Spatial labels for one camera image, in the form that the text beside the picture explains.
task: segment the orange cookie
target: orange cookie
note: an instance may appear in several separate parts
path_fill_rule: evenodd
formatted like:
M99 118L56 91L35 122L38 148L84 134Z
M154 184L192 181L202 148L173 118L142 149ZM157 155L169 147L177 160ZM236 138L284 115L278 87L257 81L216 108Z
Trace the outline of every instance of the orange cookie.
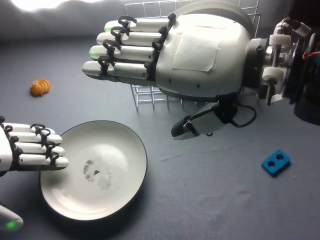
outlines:
M30 86L30 93L34 97L47 94L51 88L51 84L47 79L40 78L35 80Z

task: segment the gray table surface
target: gray table surface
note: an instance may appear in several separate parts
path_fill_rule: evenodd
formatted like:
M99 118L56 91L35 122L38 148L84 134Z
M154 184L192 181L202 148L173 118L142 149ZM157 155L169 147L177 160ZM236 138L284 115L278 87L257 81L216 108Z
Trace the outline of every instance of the gray table surface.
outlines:
M111 120L132 128L148 154L144 185L121 213L92 224L64 220L44 203L38 172L9 172L0 201L23 219L4 240L319 240L320 127L293 114L287 100L257 106L245 128L231 124L212 137L173 140L172 125L196 110L179 102L133 104L130 87L85 76L95 39L18 42L0 49L0 113L8 122L42 123L59 134L81 123ZM48 78L49 94L29 94ZM237 121L245 122L242 109ZM261 162L282 149L291 166L272 178Z

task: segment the blue brick with holes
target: blue brick with holes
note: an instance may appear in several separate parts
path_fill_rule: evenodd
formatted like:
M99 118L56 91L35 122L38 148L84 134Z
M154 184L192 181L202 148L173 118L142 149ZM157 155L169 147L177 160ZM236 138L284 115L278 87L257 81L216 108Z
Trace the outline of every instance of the blue brick with holes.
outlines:
M290 164L290 158L280 149L261 163L271 176L275 177Z

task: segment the white bowl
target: white bowl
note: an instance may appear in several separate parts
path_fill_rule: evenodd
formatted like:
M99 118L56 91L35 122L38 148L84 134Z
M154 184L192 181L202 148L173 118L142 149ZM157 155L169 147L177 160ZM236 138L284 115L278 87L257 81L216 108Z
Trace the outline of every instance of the white bowl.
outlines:
M45 201L74 220L114 214L136 195L147 172L147 152L138 135L114 121L91 121L62 135L69 166L41 171Z

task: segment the wire rack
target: wire rack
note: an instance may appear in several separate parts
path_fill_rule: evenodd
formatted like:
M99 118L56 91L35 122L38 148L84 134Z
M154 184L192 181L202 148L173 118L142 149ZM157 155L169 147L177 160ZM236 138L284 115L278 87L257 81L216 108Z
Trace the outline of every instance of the wire rack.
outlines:
M222 0L234 4L245 11L251 18L253 27L255 29L254 37L256 38L259 24L260 13L257 13L259 0ZM137 2L128 3L124 5L126 14L136 19L152 19L152 18L166 18L169 13L175 10L191 4L193 0L163 0L163 1L150 1L150 2ZM153 109L155 109L156 102L166 102L169 106L169 101L181 101L183 107L184 101L181 99L173 98L163 94L159 88L153 86L138 86L130 85L131 92L134 100L136 110L139 109L140 103L152 103Z

